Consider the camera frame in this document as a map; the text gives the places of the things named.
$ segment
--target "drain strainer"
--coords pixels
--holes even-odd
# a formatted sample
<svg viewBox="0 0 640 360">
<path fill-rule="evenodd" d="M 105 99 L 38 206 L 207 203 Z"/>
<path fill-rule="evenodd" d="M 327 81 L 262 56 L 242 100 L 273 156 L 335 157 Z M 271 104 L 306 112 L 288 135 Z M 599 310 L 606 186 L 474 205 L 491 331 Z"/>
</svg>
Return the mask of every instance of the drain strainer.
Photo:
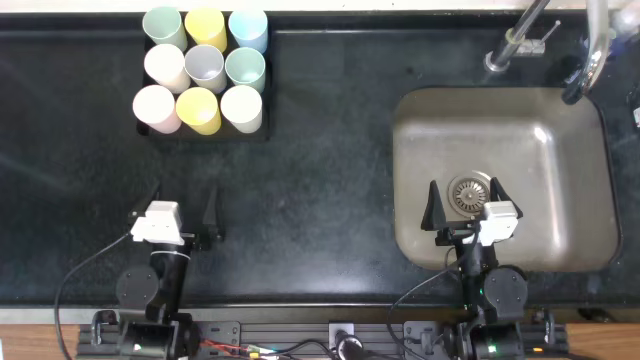
<svg viewBox="0 0 640 360">
<path fill-rule="evenodd" d="M 449 202 L 460 215 L 471 217 L 480 214 L 489 200 L 489 176 L 471 171 L 453 179 L 449 184 Z"/>
</svg>

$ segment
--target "faucet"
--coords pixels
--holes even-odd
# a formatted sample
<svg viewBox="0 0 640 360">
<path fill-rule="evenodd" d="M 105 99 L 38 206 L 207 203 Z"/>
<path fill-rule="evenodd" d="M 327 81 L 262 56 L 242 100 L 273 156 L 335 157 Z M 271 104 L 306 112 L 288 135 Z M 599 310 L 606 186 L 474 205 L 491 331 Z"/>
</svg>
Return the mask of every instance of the faucet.
<svg viewBox="0 0 640 360">
<path fill-rule="evenodd" d="M 534 0 L 522 14 L 516 26 L 507 30 L 498 49 L 485 55 L 484 65 L 488 71 L 506 71 L 514 56 L 540 56 L 544 53 L 544 41 L 557 28 L 559 22 L 556 22 L 542 40 L 527 40 L 525 35 L 549 1 Z M 562 93 L 562 100 L 568 105 L 577 103 L 589 92 L 598 79 L 609 53 L 607 0 L 586 0 L 586 3 L 589 21 L 589 52 L 584 67 L 575 74 Z M 523 47 L 528 47 L 529 50 L 523 50 Z"/>
</svg>

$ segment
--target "stainless steel sink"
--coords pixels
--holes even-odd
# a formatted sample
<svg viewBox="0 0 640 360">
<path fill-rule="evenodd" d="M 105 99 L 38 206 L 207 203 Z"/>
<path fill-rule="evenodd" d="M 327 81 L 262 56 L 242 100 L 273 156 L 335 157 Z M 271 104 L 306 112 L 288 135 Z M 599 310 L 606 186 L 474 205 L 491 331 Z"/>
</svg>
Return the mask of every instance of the stainless steel sink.
<svg viewBox="0 0 640 360">
<path fill-rule="evenodd" d="M 429 182 L 447 218 L 475 214 L 497 177 L 524 212 L 498 260 L 525 270 L 606 266 L 619 236 L 600 115 L 546 88 L 423 89 L 400 102 L 393 129 L 396 241 L 414 263 L 442 268 L 447 248 L 420 230 Z"/>
</svg>

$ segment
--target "black tray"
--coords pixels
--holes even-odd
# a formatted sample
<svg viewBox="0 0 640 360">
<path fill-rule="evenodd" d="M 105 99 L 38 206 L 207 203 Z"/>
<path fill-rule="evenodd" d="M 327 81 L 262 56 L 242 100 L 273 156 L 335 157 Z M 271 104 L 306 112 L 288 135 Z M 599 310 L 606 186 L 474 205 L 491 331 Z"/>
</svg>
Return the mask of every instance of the black tray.
<svg viewBox="0 0 640 360">
<path fill-rule="evenodd" d="M 186 13 L 183 12 L 182 13 L 183 24 L 184 24 L 185 15 Z M 227 59 L 227 55 L 229 55 L 233 50 L 239 47 L 238 43 L 236 42 L 236 39 L 233 37 L 233 35 L 228 29 L 228 26 L 226 25 L 228 24 L 228 19 L 229 19 L 228 15 L 225 15 L 225 29 L 227 31 L 227 49 L 222 53 L 225 61 Z M 189 51 L 189 49 L 197 45 L 196 42 L 193 40 L 193 38 L 189 35 L 189 33 L 186 32 L 186 34 L 187 34 L 188 44 L 187 44 L 187 50 L 185 50 L 184 52 L 185 54 L 187 53 L 187 51 Z M 153 40 L 151 40 L 148 36 L 145 36 L 145 42 L 144 42 L 145 53 L 155 45 L 156 43 L 153 42 Z M 198 142 L 267 141 L 271 133 L 269 105 L 270 105 L 271 93 L 273 92 L 272 81 L 271 81 L 272 67 L 271 67 L 270 53 L 271 51 L 269 50 L 269 47 L 267 47 L 267 51 L 264 54 L 262 54 L 264 56 L 265 63 L 266 63 L 266 69 L 265 69 L 266 83 L 265 83 L 264 91 L 262 92 L 262 94 L 260 94 L 262 96 L 262 125 L 258 130 L 256 130 L 256 132 L 251 134 L 242 133 L 238 131 L 238 129 L 236 129 L 233 125 L 231 125 L 229 120 L 227 120 L 224 117 L 224 115 L 222 115 L 222 111 L 220 110 L 220 100 L 222 99 L 222 95 L 224 94 L 225 91 L 229 90 L 231 87 L 234 86 L 231 79 L 227 77 L 226 89 L 220 94 L 215 94 L 216 98 L 218 99 L 218 111 L 220 111 L 220 116 L 222 118 L 222 125 L 220 126 L 220 129 L 215 134 L 212 134 L 212 135 L 198 134 L 195 130 L 193 130 L 187 124 L 182 124 L 180 128 L 174 133 L 163 134 L 154 130 L 153 128 L 143 123 L 142 121 L 136 119 L 136 130 L 138 134 L 142 136 L 147 136 L 153 139 L 169 140 L 169 141 L 171 140 L 186 140 L 186 141 L 198 141 Z M 149 75 L 147 75 L 147 72 L 144 71 L 144 69 L 142 70 L 142 73 L 143 73 L 142 87 L 157 84 L 155 80 L 153 80 Z M 191 80 L 191 86 L 189 87 L 192 88 L 197 86 L 198 85 L 193 80 Z M 173 94 L 173 97 L 176 100 L 178 99 L 178 96 L 180 96 L 180 94 Z"/>
</svg>

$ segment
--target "white wall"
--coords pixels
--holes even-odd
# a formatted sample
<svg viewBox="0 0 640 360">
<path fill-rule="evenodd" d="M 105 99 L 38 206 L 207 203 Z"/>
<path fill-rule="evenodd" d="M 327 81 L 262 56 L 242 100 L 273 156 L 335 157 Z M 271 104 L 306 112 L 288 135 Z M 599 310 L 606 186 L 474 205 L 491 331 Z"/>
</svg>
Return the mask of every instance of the white wall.
<svg viewBox="0 0 640 360">
<path fill-rule="evenodd" d="M 0 12 L 142 12 L 171 5 L 181 10 L 208 5 L 221 10 L 505 10 L 524 9 L 532 0 L 0 0 Z M 630 1 L 608 0 L 610 8 Z M 552 0 L 548 9 L 583 9 L 584 0 Z"/>
</svg>

